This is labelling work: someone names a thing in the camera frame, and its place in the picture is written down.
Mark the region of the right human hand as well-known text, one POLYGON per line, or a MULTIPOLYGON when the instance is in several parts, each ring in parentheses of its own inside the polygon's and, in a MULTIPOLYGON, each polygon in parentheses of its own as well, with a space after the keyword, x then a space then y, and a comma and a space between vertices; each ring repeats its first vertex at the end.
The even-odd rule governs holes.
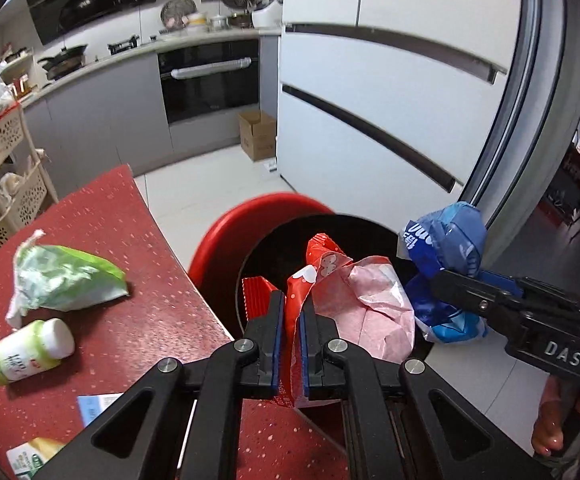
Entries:
POLYGON ((563 383, 559 378, 550 375, 544 385, 544 392, 539 402, 539 410, 534 429, 532 430, 532 448, 542 456, 550 456, 561 451, 564 445, 563 424, 571 411, 580 415, 580 393, 576 396, 574 408, 565 406, 563 383))

